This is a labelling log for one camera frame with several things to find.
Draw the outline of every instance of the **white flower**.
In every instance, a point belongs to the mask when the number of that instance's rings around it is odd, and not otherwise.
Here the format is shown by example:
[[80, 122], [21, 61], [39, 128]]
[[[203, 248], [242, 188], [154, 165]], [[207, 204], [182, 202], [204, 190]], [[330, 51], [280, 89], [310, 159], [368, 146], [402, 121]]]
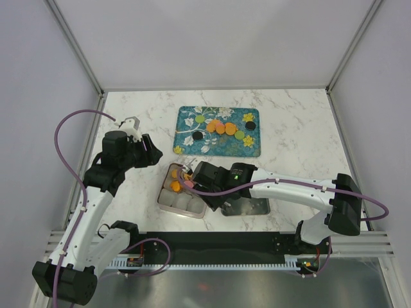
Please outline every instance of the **white flower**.
[[190, 135], [184, 139], [183, 145], [185, 146], [192, 146], [194, 143], [193, 137]]
[[194, 112], [196, 112], [196, 113], [198, 113], [198, 114], [201, 114], [201, 113], [203, 112], [203, 108], [197, 106], [197, 107], [194, 108]]
[[185, 119], [184, 122], [185, 122], [185, 124], [186, 124], [187, 126], [192, 127], [192, 126], [193, 126], [193, 123], [194, 123], [194, 120], [189, 117], [189, 118]]
[[217, 116], [222, 117], [223, 119], [227, 119], [228, 117], [231, 116], [232, 113], [233, 113], [233, 110], [231, 108], [223, 107], [223, 108], [218, 109]]
[[202, 153], [207, 153], [209, 150], [210, 150], [210, 147], [209, 147], [209, 146], [203, 146], [203, 147], [201, 148], [201, 152], [202, 152]]

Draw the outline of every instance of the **green disc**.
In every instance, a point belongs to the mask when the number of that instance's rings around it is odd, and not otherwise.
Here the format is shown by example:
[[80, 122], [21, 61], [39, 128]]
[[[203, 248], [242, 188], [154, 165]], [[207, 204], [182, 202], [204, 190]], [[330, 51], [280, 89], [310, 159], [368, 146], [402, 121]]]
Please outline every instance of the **green disc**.
[[241, 130], [238, 130], [235, 134], [234, 137], [238, 140], [243, 140], [245, 137], [244, 132], [242, 132]]
[[196, 121], [197, 123], [203, 123], [205, 120], [206, 120], [206, 119], [205, 119], [204, 116], [201, 115], [201, 114], [195, 117], [195, 121]]

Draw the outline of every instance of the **white marble tabletop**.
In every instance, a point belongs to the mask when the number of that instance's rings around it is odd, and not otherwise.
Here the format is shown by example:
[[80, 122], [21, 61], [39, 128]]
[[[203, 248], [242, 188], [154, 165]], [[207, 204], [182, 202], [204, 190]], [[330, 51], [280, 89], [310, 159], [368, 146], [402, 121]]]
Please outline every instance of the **white marble tabletop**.
[[[181, 106], [252, 107], [259, 110], [261, 156], [201, 157], [230, 168], [246, 162], [284, 175], [335, 178], [349, 174], [337, 127], [324, 90], [190, 90], [159, 92], [110, 92], [104, 111], [115, 118], [137, 116], [142, 133], [149, 133], [164, 156], [154, 167], [132, 169], [120, 186], [101, 223], [115, 220], [137, 223], [140, 231], [294, 231], [298, 222], [315, 210], [304, 205], [270, 200], [271, 212], [262, 216], [225, 217], [220, 209], [207, 208], [203, 219], [187, 218], [159, 208], [156, 200], [172, 162], [189, 162], [192, 156], [173, 152], [177, 113]], [[116, 127], [101, 119], [93, 149]]]

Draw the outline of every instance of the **teal floral mat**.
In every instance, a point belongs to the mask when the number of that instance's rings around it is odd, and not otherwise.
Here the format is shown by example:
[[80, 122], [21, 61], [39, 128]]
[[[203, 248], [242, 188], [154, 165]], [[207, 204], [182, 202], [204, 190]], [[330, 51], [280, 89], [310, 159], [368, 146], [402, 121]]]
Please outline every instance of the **teal floral mat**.
[[[213, 124], [211, 123], [210, 126], [208, 124], [212, 120], [219, 120], [222, 124], [235, 124], [238, 130], [236, 135], [210, 132]], [[246, 129], [247, 122], [253, 122], [251, 127], [255, 126], [255, 129]], [[173, 151], [181, 155], [259, 157], [261, 154], [259, 112], [255, 108], [180, 107]]]

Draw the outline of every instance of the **reflective floor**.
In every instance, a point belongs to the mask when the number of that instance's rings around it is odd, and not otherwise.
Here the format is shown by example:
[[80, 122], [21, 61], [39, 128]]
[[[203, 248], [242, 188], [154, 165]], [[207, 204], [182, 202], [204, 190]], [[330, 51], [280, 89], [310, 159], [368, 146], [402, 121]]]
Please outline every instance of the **reflective floor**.
[[[69, 307], [60, 303], [59, 307]], [[392, 307], [376, 261], [330, 260], [317, 278], [279, 271], [167, 271], [99, 282], [87, 308], [386, 308]]]

